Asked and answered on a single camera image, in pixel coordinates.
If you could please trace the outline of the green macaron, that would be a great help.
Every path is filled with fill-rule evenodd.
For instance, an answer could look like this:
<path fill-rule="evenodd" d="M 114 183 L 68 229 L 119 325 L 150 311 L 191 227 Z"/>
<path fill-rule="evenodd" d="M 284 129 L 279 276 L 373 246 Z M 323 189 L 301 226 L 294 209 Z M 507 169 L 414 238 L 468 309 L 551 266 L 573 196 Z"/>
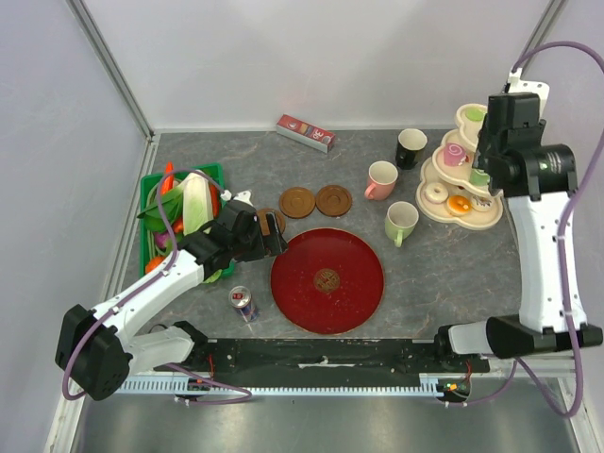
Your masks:
<path fill-rule="evenodd" d="M 485 117 L 485 112 L 482 109 L 471 107 L 464 111 L 465 117 L 472 122 L 482 122 Z"/>

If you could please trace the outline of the green swirl cake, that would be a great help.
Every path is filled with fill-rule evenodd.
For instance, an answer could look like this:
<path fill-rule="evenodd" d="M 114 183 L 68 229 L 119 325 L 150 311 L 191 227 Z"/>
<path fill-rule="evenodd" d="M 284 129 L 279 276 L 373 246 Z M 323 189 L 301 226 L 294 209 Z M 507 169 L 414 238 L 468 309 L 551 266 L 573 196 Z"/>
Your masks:
<path fill-rule="evenodd" d="M 471 171 L 469 182 L 477 187 L 487 186 L 489 184 L 489 175 L 480 169 L 473 169 Z"/>

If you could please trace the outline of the dark red round tray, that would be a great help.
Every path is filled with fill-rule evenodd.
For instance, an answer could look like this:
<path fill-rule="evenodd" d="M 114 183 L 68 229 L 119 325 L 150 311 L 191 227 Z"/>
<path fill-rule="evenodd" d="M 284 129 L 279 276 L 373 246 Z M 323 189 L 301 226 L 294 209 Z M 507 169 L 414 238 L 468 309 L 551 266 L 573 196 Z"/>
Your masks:
<path fill-rule="evenodd" d="M 346 333 L 368 321 L 384 294 L 374 250 L 337 228 L 307 230 L 289 240 L 271 269 L 271 292 L 281 313 L 306 331 Z"/>

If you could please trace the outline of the pink swirl cake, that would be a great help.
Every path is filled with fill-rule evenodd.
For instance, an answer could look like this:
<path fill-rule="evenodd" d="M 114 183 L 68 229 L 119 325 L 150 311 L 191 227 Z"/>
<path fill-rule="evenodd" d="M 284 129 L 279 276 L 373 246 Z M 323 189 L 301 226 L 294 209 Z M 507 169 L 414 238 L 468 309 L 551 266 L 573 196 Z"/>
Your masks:
<path fill-rule="evenodd" d="M 462 166 L 467 161 L 466 149 L 458 143 L 447 143 L 443 149 L 445 166 Z"/>

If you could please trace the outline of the orange glazed donut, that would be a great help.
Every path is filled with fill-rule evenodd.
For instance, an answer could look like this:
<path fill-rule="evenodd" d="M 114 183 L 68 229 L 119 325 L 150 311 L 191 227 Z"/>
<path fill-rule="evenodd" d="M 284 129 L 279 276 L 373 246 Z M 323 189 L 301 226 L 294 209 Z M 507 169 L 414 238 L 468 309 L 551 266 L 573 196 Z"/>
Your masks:
<path fill-rule="evenodd" d="M 472 211 L 470 200 L 462 195 L 450 195 L 445 202 L 445 208 L 455 217 L 463 217 Z"/>

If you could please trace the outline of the white ring donut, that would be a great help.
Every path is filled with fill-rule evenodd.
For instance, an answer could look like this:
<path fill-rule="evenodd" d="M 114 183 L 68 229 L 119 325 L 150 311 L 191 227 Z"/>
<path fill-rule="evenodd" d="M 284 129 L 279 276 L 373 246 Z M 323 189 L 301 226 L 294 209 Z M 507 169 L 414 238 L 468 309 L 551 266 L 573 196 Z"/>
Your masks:
<path fill-rule="evenodd" d="M 443 204 L 449 196 L 448 188 L 440 182 L 430 182 L 424 189 L 424 197 L 434 205 Z"/>

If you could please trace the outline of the black mug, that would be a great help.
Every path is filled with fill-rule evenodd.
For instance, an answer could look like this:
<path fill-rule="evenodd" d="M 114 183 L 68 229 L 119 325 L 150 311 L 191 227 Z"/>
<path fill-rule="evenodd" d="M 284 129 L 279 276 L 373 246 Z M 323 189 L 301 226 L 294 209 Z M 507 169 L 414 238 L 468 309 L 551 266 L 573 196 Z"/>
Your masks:
<path fill-rule="evenodd" d="M 417 128 L 403 129 L 397 136 L 395 163 L 400 170 L 415 167 L 428 144 L 426 134 Z"/>

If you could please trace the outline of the pink mug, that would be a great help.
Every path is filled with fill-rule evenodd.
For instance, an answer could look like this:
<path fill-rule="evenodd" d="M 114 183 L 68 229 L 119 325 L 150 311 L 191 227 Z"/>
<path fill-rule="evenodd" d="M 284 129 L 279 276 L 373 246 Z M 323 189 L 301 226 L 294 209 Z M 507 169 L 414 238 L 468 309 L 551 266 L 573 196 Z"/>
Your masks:
<path fill-rule="evenodd" d="M 368 169 L 364 197 L 368 200 L 385 200 L 392 193 L 397 178 L 398 171 L 394 164 L 385 160 L 373 162 Z"/>

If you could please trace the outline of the green mug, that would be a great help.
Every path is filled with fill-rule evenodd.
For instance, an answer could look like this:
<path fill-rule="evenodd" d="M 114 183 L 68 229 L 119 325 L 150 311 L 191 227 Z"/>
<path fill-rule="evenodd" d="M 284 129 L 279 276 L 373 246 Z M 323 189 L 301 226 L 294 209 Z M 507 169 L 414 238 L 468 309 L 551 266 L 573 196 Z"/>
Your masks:
<path fill-rule="evenodd" d="M 412 234 L 419 220 L 417 208 L 409 202 L 398 201 L 387 210 L 385 233 L 395 247 L 400 248 Z"/>

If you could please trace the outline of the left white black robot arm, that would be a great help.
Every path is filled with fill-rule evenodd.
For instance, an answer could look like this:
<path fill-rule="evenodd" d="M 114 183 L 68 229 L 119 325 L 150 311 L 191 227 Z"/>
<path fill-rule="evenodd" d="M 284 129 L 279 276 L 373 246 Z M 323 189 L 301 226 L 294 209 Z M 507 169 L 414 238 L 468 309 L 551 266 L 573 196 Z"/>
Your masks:
<path fill-rule="evenodd" d="M 233 262 L 284 253 L 287 243 L 276 216 L 258 215 L 250 204 L 226 202 L 219 216 L 182 238 L 157 268 L 112 299 L 86 309 L 75 305 L 62 321 L 55 357 L 68 400 L 75 382 L 96 401 L 114 394 L 133 375 L 180 363 L 195 371 L 207 362 L 204 336 L 186 322 L 140 334 L 176 298 Z"/>

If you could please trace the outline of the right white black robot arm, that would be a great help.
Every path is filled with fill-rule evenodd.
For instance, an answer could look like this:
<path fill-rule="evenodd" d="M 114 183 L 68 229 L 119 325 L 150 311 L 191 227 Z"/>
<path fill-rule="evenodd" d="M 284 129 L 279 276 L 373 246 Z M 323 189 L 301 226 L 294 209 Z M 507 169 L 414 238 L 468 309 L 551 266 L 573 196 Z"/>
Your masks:
<path fill-rule="evenodd" d="M 577 283 L 572 217 L 565 213 L 578 193 L 574 153 L 565 144 L 544 145 L 540 99 L 530 92 L 490 96 L 478 134 L 478 168 L 502 193 L 515 228 L 521 269 L 521 305 L 515 315 L 442 326 L 432 359 L 456 370 L 466 355 L 515 359 L 603 343 L 590 324 Z"/>

